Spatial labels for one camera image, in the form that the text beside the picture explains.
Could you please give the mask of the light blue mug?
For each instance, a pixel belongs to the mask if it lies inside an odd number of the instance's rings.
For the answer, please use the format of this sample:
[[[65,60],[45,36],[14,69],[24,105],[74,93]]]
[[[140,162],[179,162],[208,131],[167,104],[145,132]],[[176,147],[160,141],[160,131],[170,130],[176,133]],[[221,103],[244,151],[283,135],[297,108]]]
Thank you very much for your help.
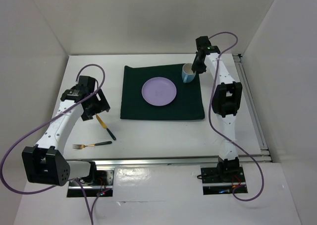
[[[186,63],[182,66],[182,81],[183,83],[191,83],[196,74],[192,71],[192,64],[191,63]]]

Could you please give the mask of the gold knife green handle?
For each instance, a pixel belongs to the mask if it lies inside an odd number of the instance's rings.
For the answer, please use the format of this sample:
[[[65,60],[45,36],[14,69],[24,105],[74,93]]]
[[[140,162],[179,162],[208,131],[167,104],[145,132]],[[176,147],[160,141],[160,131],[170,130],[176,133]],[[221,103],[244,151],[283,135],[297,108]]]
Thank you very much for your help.
[[[108,134],[110,135],[110,137],[115,141],[116,137],[115,135],[110,131],[110,129],[107,127],[107,125],[102,121],[102,119],[96,115],[96,119],[99,122],[99,124],[108,132]]]

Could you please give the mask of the lilac plastic plate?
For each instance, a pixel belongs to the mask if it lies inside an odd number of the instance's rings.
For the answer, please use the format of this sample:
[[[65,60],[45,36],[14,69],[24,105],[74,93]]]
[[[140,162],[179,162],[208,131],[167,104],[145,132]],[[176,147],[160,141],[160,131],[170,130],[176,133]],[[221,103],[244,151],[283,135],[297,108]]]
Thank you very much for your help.
[[[170,104],[177,95],[175,84],[164,77],[154,77],[142,86],[143,99],[152,106],[162,107]]]

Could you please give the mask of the dark green cloth placemat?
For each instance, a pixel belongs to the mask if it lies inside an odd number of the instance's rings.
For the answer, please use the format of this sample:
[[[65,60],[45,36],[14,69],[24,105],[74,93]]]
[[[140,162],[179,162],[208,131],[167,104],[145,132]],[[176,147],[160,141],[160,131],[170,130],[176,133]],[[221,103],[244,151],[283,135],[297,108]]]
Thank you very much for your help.
[[[120,118],[197,121],[205,118],[198,75],[185,83],[183,64],[124,67]]]

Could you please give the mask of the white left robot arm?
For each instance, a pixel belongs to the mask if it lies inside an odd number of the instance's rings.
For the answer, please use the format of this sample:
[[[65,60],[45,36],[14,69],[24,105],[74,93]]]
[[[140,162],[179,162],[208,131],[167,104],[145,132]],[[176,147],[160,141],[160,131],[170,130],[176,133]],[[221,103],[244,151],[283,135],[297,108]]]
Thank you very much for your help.
[[[94,162],[68,162],[63,157],[76,121],[91,120],[94,115],[110,109],[102,90],[93,94],[96,82],[93,77],[79,76],[78,83],[62,94],[57,119],[50,123],[35,146],[24,148],[22,160],[29,182],[63,186],[74,178],[80,178],[87,185],[97,181]]]

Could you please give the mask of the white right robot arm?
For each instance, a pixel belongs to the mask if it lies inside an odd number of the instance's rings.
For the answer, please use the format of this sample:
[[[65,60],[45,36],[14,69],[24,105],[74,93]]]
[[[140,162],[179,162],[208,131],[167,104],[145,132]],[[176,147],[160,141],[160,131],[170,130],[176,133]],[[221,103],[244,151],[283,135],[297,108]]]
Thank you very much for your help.
[[[220,50],[213,46],[208,36],[196,39],[196,56],[192,65],[195,73],[202,74],[209,70],[214,79],[209,111],[217,117],[217,132],[223,137],[218,155],[216,176],[221,181],[228,181],[237,174],[240,163],[235,143],[235,121],[240,109],[242,84],[236,81],[225,66]]]

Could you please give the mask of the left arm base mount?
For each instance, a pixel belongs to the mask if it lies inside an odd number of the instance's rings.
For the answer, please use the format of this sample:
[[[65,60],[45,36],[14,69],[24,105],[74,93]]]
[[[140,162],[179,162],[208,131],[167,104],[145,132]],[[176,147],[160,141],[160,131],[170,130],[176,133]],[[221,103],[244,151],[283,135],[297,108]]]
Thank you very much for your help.
[[[79,179],[88,198],[112,197],[114,169],[98,170],[95,172],[95,177],[91,180]],[[80,185],[75,182],[69,182],[67,190],[67,198],[83,198],[83,192]]]

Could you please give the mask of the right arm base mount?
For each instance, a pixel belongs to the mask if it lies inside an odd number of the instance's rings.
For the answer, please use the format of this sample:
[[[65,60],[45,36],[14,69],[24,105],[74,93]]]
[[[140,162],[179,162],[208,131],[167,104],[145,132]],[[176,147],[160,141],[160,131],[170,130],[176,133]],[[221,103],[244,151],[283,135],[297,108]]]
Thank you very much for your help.
[[[237,194],[248,193],[242,167],[232,175],[222,176],[218,174],[217,168],[201,168],[201,174],[197,176],[197,179],[202,181],[204,195],[232,194],[235,188]]]

